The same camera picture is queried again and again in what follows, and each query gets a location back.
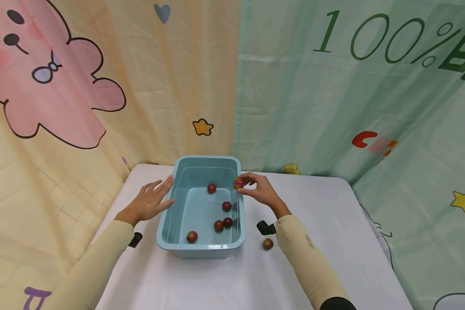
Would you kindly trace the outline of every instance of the blue heart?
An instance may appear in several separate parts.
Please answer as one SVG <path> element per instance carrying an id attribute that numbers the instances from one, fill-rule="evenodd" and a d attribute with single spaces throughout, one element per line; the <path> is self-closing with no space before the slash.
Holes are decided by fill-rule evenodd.
<path id="1" fill-rule="evenodd" d="M 154 8 L 155 13 L 157 13 L 157 16 L 160 18 L 160 21 L 164 24 L 167 23 L 167 20 L 169 20 L 169 16 L 171 15 L 171 7 L 167 4 L 164 4 L 162 7 L 159 7 L 157 4 L 155 4 Z"/>

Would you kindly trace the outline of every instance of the person's left hand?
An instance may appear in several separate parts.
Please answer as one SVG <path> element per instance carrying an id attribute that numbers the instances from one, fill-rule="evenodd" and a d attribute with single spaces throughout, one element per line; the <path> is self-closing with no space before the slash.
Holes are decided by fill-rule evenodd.
<path id="1" fill-rule="evenodd" d="M 134 200 L 119 212 L 115 219 L 135 226 L 138 222 L 154 218 L 154 216 L 169 208 L 174 203 L 174 199 L 162 203 L 161 201 L 171 189 L 174 178 L 169 176 L 164 183 L 155 189 L 155 186 L 160 183 L 162 183 L 162 180 L 142 186 Z"/>

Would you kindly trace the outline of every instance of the light blue plastic basin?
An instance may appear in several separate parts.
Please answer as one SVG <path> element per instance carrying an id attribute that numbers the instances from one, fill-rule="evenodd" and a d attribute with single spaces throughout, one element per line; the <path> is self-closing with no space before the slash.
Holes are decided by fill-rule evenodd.
<path id="1" fill-rule="evenodd" d="M 183 156 L 174 166 L 174 185 L 165 199 L 174 204 L 161 214 L 157 230 L 158 245 L 181 258 L 226 258 L 245 241 L 243 196 L 233 187 L 241 174 L 241 164 L 230 156 Z M 217 191 L 207 192 L 214 183 Z M 232 203 L 229 212 L 222 203 Z M 231 228 L 214 230 L 214 222 L 232 218 Z M 187 242 L 190 231 L 198 233 L 194 244 Z"/>

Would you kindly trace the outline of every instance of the black clamp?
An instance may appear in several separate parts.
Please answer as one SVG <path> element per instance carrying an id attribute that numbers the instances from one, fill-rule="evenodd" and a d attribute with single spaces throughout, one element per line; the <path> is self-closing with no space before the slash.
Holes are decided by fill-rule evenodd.
<path id="1" fill-rule="evenodd" d="M 135 232 L 134 237 L 131 240 L 131 243 L 129 243 L 129 247 L 135 248 L 138 245 L 138 243 L 141 241 L 142 238 L 143 238 L 143 235 L 141 235 L 141 233 L 139 233 L 139 232 L 136 233 Z"/>
<path id="2" fill-rule="evenodd" d="M 264 236 L 274 235 L 276 233 L 276 228 L 274 227 L 274 224 L 267 225 L 265 221 L 258 222 L 257 229 Z"/>

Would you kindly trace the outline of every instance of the table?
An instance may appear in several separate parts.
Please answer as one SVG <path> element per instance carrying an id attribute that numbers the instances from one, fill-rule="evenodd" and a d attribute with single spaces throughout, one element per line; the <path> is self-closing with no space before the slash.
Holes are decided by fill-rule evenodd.
<path id="1" fill-rule="evenodd" d="M 93 242 L 140 187 L 172 173 L 173 166 L 134 167 Z M 291 212 L 326 255 L 357 309 L 412 310 L 350 185 L 337 177 L 265 173 Z M 298 310 L 311 309 L 276 244 L 264 251 L 256 224 L 272 211 L 245 196 L 246 238 L 232 257 L 180 259 L 155 240 L 159 217 L 141 222 L 142 240 L 121 255 L 97 310 Z"/>

